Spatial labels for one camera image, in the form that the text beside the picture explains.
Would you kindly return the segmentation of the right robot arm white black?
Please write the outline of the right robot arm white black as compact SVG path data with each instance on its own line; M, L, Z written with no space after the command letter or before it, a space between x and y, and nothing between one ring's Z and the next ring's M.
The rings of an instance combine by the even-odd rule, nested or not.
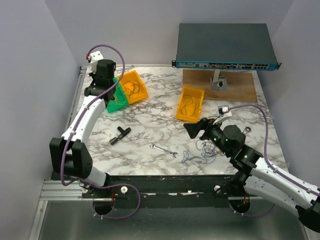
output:
M236 126L221 129L214 119L203 118L197 123L185 123L189 137L200 131L202 140L210 140L238 171L230 183L230 191L241 196L245 192L261 197L298 217L314 232L320 231L320 188L301 180L273 163L245 144L246 135Z

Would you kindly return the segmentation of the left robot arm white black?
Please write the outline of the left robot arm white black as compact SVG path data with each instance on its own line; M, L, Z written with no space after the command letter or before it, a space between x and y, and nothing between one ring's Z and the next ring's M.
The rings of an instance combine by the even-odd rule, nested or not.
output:
M49 150L55 173L93 185L93 191L104 198L111 191L111 185L107 182L108 174L93 166L86 143L96 121L114 98L114 88L103 96L101 94L114 85L116 63L101 59L91 69L89 76L92 82L84 90L80 111L60 138L51 139Z

